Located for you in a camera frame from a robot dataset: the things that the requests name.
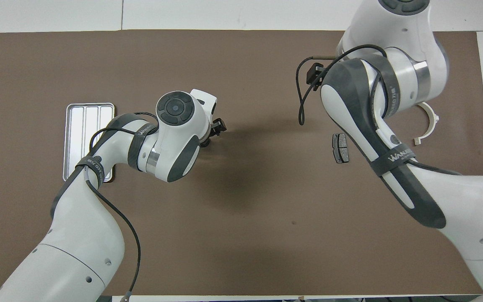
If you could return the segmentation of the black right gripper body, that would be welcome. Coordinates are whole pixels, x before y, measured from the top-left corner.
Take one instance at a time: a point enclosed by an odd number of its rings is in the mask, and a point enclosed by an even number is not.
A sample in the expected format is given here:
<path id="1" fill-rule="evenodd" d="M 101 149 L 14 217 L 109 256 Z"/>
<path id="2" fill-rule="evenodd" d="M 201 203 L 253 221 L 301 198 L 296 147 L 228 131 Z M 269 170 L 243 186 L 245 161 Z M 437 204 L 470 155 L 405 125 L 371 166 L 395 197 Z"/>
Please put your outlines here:
<path id="1" fill-rule="evenodd" d="M 309 86 L 314 83 L 314 85 L 312 86 L 313 91 L 317 91 L 318 88 L 322 85 L 323 78 L 325 77 L 324 70 L 325 70 L 325 67 L 323 64 L 314 63 L 307 71 L 306 83 Z"/>

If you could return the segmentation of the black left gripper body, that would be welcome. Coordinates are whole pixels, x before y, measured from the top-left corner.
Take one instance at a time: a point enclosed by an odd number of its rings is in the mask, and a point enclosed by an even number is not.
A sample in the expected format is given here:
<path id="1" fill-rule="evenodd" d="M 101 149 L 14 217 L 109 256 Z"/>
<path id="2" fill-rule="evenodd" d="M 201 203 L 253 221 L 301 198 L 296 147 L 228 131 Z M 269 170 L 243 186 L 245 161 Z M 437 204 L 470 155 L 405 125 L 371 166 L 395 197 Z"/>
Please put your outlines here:
<path id="1" fill-rule="evenodd" d="M 222 132 L 226 131 L 226 124 L 221 118 L 215 119 L 211 126 L 210 126 L 210 132 L 209 132 L 209 137 L 213 136 L 219 136 Z"/>

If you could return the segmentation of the silver metal tray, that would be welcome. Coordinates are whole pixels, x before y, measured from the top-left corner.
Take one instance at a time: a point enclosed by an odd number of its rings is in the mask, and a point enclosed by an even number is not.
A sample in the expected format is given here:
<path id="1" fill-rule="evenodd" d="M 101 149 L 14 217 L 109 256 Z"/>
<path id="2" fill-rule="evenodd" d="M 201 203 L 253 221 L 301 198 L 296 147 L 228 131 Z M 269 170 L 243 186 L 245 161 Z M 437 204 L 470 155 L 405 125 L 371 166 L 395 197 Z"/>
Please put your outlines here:
<path id="1" fill-rule="evenodd" d="M 91 137 L 115 116 L 112 103 L 73 103 L 66 108 L 65 151 L 62 178 L 66 181 L 75 165 L 89 152 Z"/>

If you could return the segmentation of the rectangular dark brake pad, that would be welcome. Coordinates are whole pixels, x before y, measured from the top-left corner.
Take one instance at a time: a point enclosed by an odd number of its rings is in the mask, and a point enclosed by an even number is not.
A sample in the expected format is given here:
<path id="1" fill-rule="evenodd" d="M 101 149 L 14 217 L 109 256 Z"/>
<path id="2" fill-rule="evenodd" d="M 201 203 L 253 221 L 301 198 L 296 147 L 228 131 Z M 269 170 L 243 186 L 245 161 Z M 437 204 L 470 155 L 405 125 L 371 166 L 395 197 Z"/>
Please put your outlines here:
<path id="1" fill-rule="evenodd" d="M 348 163 L 349 153 L 345 133 L 334 133 L 332 139 L 333 156 L 337 163 Z"/>

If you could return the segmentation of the brown table mat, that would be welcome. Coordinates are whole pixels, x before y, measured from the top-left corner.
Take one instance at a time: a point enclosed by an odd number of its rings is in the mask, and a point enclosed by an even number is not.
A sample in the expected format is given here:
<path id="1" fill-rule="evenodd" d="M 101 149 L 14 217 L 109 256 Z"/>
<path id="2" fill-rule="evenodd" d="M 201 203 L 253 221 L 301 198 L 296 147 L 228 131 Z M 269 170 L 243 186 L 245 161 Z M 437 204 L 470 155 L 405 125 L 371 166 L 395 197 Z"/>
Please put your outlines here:
<path id="1" fill-rule="evenodd" d="M 100 192 L 142 246 L 134 295 L 479 294 L 460 254 L 415 221 L 348 142 L 318 93 L 298 124 L 295 70 L 336 31 L 0 33 L 0 287 L 48 232 L 65 113 L 111 102 L 153 112 L 174 90 L 217 97 L 228 130 L 165 183 L 118 165 Z"/>

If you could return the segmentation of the white curved plastic bracket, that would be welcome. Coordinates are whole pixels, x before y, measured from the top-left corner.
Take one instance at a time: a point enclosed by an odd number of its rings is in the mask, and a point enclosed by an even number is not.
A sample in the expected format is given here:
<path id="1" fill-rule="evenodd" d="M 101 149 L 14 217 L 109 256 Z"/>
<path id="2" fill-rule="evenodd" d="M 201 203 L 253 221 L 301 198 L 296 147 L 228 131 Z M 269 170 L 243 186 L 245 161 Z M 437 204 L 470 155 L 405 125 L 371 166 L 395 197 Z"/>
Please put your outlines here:
<path id="1" fill-rule="evenodd" d="M 439 122 L 439 116 L 435 113 L 431 105 L 427 104 L 426 102 L 421 102 L 418 103 L 417 106 L 425 111 L 428 117 L 429 124 L 427 130 L 423 135 L 414 138 L 413 142 L 415 146 L 421 145 L 422 140 L 424 140 L 433 133 L 437 123 Z"/>

